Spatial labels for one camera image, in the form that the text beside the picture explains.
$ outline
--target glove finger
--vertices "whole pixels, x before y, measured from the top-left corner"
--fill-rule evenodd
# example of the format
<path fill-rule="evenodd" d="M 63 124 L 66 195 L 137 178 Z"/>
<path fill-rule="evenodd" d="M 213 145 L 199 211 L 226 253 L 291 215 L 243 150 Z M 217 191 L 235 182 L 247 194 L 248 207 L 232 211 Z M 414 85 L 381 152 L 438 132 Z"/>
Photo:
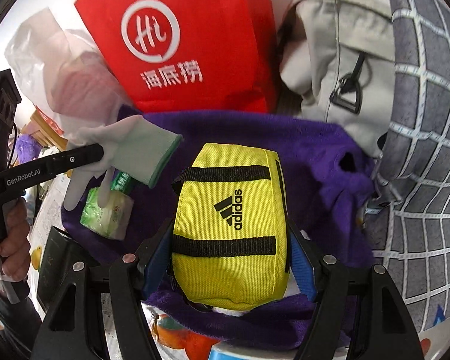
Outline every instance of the glove finger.
<path fill-rule="evenodd" d="M 73 171 L 67 192 L 65 193 L 65 199 L 63 200 L 65 210 L 72 211 L 77 207 L 92 176 L 93 173 L 80 170 L 79 168 Z"/>
<path fill-rule="evenodd" d="M 108 200 L 110 199 L 110 186 L 112 184 L 114 171 L 114 168 L 108 169 L 102 183 L 100 184 L 97 199 L 97 203 L 100 208 L 105 208 L 108 204 Z"/>

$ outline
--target human hand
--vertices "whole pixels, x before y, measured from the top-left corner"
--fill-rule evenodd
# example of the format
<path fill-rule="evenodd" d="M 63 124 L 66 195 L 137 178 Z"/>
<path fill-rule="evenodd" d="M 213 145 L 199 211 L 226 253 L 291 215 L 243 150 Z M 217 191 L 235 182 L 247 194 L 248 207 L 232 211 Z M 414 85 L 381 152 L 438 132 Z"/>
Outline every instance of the human hand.
<path fill-rule="evenodd" d="M 7 215 L 9 233 L 0 243 L 0 256 L 7 257 L 2 265 L 3 274 L 16 282 L 27 276 L 30 266 L 30 243 L 27 240 L 30 226 L 26 218 L 25 200 L 20 198 Z"/>

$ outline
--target white circle logo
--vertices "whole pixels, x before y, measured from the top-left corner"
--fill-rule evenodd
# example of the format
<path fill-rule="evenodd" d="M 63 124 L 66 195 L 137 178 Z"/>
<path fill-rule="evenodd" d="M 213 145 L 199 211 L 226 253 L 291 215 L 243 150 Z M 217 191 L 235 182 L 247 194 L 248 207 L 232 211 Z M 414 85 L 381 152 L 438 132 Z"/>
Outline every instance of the white circle logo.
<path fill-rule="evenodd" d="M 155 16 L 149 17 L 145 15 L 143 18 L 144 24 L 142 24 L 142 17 L 138 14 L 138 11 L 144 8 L 156 9 L 163 16 L 165 16 L 170 23 L 172 29 L 172 39 L 168 50 L 163 54 L 152 54 L 151 50 L 155 48 L 155 42 L 165 42 L 167 34 L 163 33 L 160 24 Z M 135 16 L 137 25 L 137 37 L 133 40 L 135 44 L 140 46 L 141 51 L 137 50 L 128 35 L 128 25 L 130 20 Z M 164 3 L 158 0 L 138 0 L 130 5 L 122 17 L 121 23 L 122 38 L 127 45 L 130 52 L 142 61 L 158 64 L 170 59 L 179 48 L 180 43 L 180 26 L 179 22 L 173 14 L 172 10 Z"/>

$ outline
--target blue triangle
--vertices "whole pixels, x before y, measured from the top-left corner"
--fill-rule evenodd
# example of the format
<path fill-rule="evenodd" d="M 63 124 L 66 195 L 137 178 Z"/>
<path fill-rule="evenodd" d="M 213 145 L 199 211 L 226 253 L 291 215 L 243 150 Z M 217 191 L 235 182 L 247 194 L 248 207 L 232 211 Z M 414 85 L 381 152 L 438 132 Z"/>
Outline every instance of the blue triangle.
<path fill-rule="evenodd" d="M 437 315 L 435 316 L 435 320 L 433 321 L 433 326 L 437 325 L 440 322 L 445 321 L 445 315 L 443 313 L 442 307 L 438 305 L 437 307 Z"/>

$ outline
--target yellow adidas bag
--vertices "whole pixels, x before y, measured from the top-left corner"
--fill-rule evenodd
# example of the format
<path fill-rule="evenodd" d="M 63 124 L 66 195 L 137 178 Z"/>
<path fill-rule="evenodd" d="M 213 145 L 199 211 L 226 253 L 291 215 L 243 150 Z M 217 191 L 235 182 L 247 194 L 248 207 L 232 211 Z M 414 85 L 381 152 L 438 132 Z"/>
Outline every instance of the yellow adidas bag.
<path fill-rule="evenodd" d="M 237 311 L 281 299 L 289 262 L 277 153 L 207 143 L 174 189 L 172 266 L 185 296 Z"/>

